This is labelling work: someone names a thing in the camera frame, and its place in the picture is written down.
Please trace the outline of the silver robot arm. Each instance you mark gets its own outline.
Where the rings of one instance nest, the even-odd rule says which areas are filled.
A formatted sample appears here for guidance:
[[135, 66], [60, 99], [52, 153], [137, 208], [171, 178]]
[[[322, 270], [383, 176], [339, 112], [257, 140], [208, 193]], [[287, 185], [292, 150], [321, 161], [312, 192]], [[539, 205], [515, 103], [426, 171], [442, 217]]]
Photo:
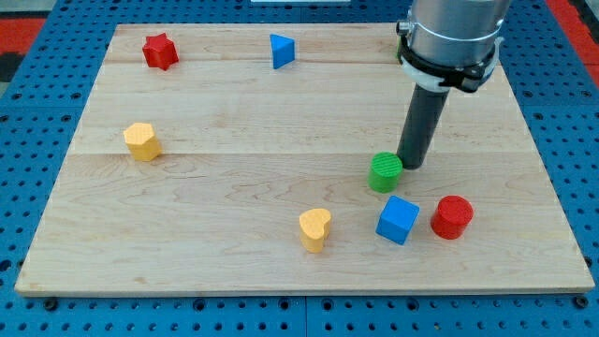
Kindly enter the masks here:
[[509, 0], [414, 0], [397, 21], [397, 57], [421, 88], [474, 93], [499, 61]]

